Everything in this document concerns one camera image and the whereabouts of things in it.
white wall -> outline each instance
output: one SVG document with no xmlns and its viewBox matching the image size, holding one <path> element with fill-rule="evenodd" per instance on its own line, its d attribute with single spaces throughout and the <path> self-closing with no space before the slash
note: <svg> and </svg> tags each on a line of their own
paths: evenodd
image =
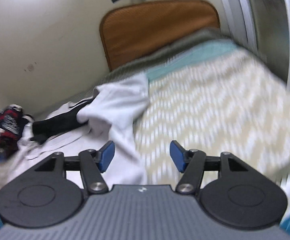
<svg viewBox="0 0 290 240">
<path fill-rule="evenodd" d="M 0 108 L 16 103 L 34 114 L 104 76 L 99 23 L 130 1 L 0 0 Z M 221 1 L 209 1 L 226 30 Z"/>
</svg>

teal blanket stripe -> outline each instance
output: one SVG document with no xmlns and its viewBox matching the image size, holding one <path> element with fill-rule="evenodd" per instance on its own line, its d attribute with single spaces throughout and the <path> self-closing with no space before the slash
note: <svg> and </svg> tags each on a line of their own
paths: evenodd
<svg viewBox="0 0 290 240">
<path fill-rule="evenodd" d="M 214 59 L 237 49 L 237 45 L 231 40 L 213 40 L 201 43 L 191 49 L 176 55 L 166 63 L 146 70 L 149 82 L 162 78 L 170 72 L 182 67 L 197 64 L 206 60 Z"/>
</svg>

clothing pile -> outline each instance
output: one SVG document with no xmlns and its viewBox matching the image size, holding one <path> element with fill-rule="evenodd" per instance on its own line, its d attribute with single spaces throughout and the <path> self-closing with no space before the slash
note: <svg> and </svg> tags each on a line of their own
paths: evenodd
<svg viewBox="0 0 290 240">
<path fill-rule="evenodd" d="M 9 105 L 0 111 L 0 161 L 11 157 L 17 150 L 17 142 L 25 125 L 33 122 L 30 115 L 24 115 L 18 105 Z"/>
<path fill-rule="evenodd" d="M 95 87 L 92 98 L 69 102 L 46 120 L 28 122 L 17 143 L 18 151 L 0 163 L 0 188 L 54 152 L 77 156 L 87 149 L 115 143 L 115 155 L 103 178 L 113 184 L 146 184 L 147 175 L 136 152 L 133 122 L 149 104 L 144 73 Z M 83 187 L 79 171 L 66 178 Z"/>
</svg>

metal screw head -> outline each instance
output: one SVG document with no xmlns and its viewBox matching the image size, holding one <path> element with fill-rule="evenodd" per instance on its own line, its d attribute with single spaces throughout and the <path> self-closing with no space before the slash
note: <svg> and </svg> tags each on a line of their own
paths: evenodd
<svg viewBox="0 0 290 240">
<path fill-rule="evenodd" d="M 141 192 L 141 193 L 143 193 L 143 192 L 147 191 L 147 188 L 141 187 L 141 188 L 138 189 L 138 191 Z"/>
<path fill-rule="evenodd" d="M 188 184 L 188 183 L 180 184 L 177 187 L 177 190 L 179 192 L 184 192 L 184 193 L 191 192 L 193 189 L 194 189 L 193 185 L 192 184 Z"/>
<path fill-rule="evenodd" d="M 88 149 L 87 151 L 91 154 L 91 156 L 92 156 L 93 158 L 96 157 L 96 155 L 97 155 L 97 151 L 96 151 L 96 150 Z"/>
<path fill-rule="evenodd" d="M 92 183 L 89 188 L 94 191 L 101 191 L 106 187 L 106 185 L 102 182 L 94 182 Z"/>
</svg>

patterned blanket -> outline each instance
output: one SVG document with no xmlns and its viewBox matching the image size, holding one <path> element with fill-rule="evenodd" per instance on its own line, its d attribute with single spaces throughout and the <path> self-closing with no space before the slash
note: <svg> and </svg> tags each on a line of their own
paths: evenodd
<svg viewBox="0 0 290 240">
<path fill-rule="evenodd" d="M 245 49 L 155 80 L 149 95 L 134 127 L 149 184 L 174 187 L 179 180 L 171 140 L 207 155 L 232 152 L 266 176 L 290 163 L 290 94 Z M 206 172 L 202 187 L 216 178 Z"/>
</svg>

